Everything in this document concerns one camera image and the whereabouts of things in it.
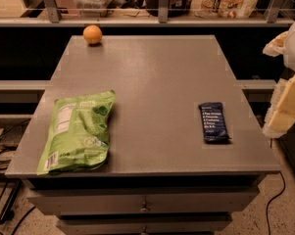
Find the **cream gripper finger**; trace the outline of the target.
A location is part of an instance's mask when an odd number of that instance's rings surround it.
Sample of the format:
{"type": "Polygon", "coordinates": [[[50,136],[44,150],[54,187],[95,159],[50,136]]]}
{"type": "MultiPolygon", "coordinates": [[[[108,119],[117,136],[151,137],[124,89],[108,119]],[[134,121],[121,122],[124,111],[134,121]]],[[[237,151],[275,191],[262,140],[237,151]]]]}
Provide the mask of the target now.
{"type": "Polygon", "coordinates": [[[264,49],[263,53],[265,55],[276,57],[284,53],[284,42],[287,36],[287,31],[282,32],[276,38],[274,38],[270,43],[268,43],[264,49]]]}
{"type": "Polygon", "coordinates": [[[295,75],[281,78],[275,86],[270,107],[265,116],[263,133],[268,138],[279,138],[295,123],[295,75]]]}

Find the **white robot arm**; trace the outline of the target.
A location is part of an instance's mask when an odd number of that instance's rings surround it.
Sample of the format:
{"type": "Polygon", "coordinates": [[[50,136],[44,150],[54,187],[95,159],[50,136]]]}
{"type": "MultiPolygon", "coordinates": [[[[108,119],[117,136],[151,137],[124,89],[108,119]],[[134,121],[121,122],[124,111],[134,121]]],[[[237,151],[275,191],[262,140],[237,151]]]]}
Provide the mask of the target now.
{"type": "MultiPolygon", "coordinates": [[[[295,72],[295,22],[263,49],[263,53],[283,56],[284,65],[295,72]]],[[[270,107],[265,116],[263,133],[268,138],[279,138],[295,123],[295,74],[289,79],[281,78],[276,84],[270,107]]]]}

